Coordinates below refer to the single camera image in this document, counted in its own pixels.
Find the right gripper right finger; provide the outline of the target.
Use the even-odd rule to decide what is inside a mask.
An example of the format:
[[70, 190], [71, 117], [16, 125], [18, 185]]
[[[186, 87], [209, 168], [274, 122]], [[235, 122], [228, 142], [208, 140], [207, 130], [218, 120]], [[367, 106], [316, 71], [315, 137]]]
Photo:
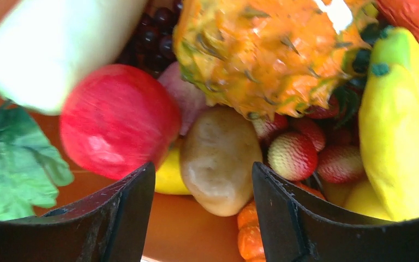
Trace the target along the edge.
[[254, 199], [267, 261], [419, 261], [419, 218], [345, 210], [255, 162]]

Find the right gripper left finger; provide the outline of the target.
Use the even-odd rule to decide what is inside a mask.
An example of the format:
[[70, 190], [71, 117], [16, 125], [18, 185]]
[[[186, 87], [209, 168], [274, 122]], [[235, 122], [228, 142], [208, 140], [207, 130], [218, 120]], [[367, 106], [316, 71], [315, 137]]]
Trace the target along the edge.
[[147, 163], [41, 217], [0, 222], [0, 261], [140, 261], [154, 186]]

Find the brown potato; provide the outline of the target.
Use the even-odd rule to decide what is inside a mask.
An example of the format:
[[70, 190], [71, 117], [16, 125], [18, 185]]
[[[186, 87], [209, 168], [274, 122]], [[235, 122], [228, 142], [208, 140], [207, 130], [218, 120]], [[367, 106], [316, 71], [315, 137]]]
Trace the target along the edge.
[[227, 217], [252, 198], [252, 166], [262, 161], [262, 152], [250, 121], [232, 108], [215, 107], [192, 124], [179, 161], [195, 200], [208, 212]]

